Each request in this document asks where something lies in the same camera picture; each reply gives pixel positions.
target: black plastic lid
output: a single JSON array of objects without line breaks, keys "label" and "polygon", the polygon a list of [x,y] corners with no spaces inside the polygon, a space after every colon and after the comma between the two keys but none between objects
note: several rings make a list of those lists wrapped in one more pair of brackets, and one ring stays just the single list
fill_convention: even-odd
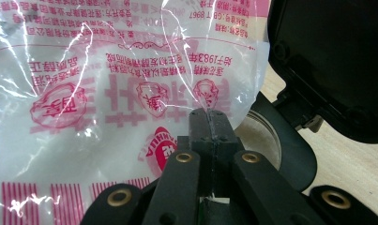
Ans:
[{"label": "black plastic lid", "polygon": [[378,0],[278,0],[269,62],[334,129],[378,143]]}]

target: wooden surface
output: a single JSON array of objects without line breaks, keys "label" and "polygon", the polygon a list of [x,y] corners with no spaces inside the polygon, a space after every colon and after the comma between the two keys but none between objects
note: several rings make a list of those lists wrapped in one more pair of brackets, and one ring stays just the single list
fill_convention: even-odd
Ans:
[{"label": "wooden surface", "polygon": [[[274,101],[284,86],[281,78],[268,67],[262,93]],[[342,188],[378,215],[378,144],[352,141],[327,122],[318,133],[308,129],[299,133],[310,144],[318,161],[318,172],[311,187],[330,185]]]}]

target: red logo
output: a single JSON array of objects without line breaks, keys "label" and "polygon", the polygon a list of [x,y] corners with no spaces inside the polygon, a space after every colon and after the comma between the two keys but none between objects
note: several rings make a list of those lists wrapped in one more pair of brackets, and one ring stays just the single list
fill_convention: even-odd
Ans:
[{"label": "red logo", "polygon": [[31,118],[46,128],[66,128],[85,114],[86,101],[83,88],[70,82],[59,85],[33,103]]},{"label": "red logo", "polygon": [[164,127],[158,127],[144,148],[145,158],[155,176],[160,176],[168,157],[177,149],[177,140]]},{"label": "red logo", "polygon": [[161,117],[168,104],[168,93],[156,82],[142,82],[136,88],[142,106],[155,117]]},{"label": "red logo", "polygon": [[219,89],[211,80],[200,80],[195,84],[194,94],[206,108],[214,109],[218,101]]}]

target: plastic bag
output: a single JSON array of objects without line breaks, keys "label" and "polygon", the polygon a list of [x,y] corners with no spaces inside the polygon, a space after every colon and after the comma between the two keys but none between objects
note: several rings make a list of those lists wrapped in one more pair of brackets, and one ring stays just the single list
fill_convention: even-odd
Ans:
[{"label": "plastic bag", "polygon": [[197,108],[236,128],[263,83],[268,0],[1,0],[0,224],[79,224],[161,175]]}]

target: brass insert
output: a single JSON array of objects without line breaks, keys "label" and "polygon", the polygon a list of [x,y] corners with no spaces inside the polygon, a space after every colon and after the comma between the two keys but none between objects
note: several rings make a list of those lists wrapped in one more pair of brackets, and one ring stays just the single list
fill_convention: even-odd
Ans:
[{"label": "brass insert", "polygon": [[122,188],[113,191],[107,198],[107,203],[110,206],[118,207],[121,205],[124,205],[126,203],[129,203],[129,201],[132,199],[132,193],[127,188]]},{"label": "brass insert", "polygon": [[192,156],[189,153],[180,153],[176,156],[176,160],[179,162],[190,162],[192,160]]},{"label": "brass insert", "polygon": [[258,156],[256,156],[253,153],[246,153],[246,154],[242,155],[242,159],[244,159],[245,161],[247,161],[249,163],[256,163],[256,162],[261,160]]},{"label": "brass insert", "polygon": [[346,196],[338,193],[334,190],[326,190],[321,194],[323,200],[329,205],[339,208],[339,209],[348,209],[351,207],[350,200]]}]

